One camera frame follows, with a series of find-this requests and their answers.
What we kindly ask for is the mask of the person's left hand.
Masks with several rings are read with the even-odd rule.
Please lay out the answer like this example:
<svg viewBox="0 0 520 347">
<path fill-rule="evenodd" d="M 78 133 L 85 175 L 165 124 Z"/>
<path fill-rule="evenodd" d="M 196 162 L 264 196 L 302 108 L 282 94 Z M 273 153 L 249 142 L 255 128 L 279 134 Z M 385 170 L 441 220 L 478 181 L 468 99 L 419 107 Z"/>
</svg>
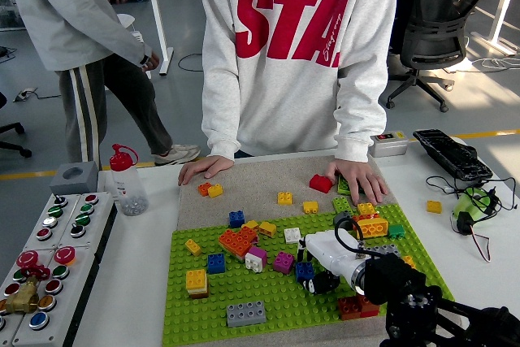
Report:
<svg viewBox="0 0 520 347">
<path fill-rule="evenodd" d="M 335 159 L 327 165 L 324 175 L 335 183 L 337 174 L 341 174 L 347 180 L 354 205 L 360 202 L 359 191 L 361 189 L 368 202 L 373 205 L 380 204 L 384 195 L 388 193 L 383 179 L 373 172 L 369 163 Z"/>
</svg>

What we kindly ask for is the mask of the person's right hand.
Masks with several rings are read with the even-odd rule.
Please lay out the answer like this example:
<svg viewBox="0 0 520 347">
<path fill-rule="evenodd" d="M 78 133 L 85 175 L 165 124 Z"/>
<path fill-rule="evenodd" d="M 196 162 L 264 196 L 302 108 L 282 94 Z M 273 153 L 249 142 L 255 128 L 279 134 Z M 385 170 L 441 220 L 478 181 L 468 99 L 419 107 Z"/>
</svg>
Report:
<svg viewBox="0 0 520 347">
<path fill-rule="evenodd" d="M 178 185 L 188 184 L 199 173 L 203 173 L 206 179 L 214 177 L 217 173 L 225 171 L 234 165 L 234 161 L 220 155 L 204 157 L 200 160 L 185 163 L 178 176 Z"/>
</svg>

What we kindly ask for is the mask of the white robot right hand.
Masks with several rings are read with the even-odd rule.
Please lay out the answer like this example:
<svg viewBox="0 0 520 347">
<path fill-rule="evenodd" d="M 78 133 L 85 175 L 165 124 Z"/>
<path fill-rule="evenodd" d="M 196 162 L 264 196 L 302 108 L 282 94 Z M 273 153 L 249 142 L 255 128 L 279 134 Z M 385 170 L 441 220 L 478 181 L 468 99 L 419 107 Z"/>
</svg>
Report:
<svg viewBox="0 0 520 347">
<path fill-rule="evenodd" d="M 340 284 L 342 275 L 349 286 L 364 295 L 364 274 L 367 257 L 362 258 L 346 249 L 337 239 L 334 230 L 307 234 L 299 240 L 297 262 L 303 260 L 307 250 L 307 261 L 316 258 L 325 271 L 316 274 L 312 279 L 301 284 L 305 290 L 313 294 L 332 291 Z"/>
</svg>

